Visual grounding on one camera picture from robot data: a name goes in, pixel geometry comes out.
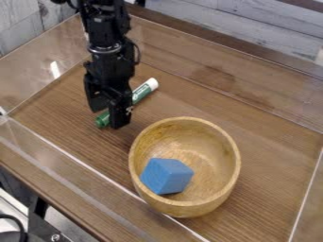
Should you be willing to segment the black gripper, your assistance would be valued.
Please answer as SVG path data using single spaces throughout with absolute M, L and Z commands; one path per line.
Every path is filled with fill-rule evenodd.
M 129 123 L 132 113 L 132 91 L 129 79 L 135 72 L 135 48 L 120 46 L 99 48 L 89 46 L 92 60 L 84 64 L 83 79 L 88 106 L 92 112 L 107 108 L 109 126 L 119 129 Z

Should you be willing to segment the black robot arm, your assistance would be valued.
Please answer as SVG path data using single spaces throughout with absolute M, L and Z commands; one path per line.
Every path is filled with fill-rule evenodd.
M 83 67 L 84 92 L 92 112 L 108 110 L 108 126 L 119 129 L 131 121 L 132 90 L 129 80 L 141 53 L 137 44 L 127 36 L 131 17 L 124 0 L 49 0 L 66 4 L 80 14 L 91 54 Z

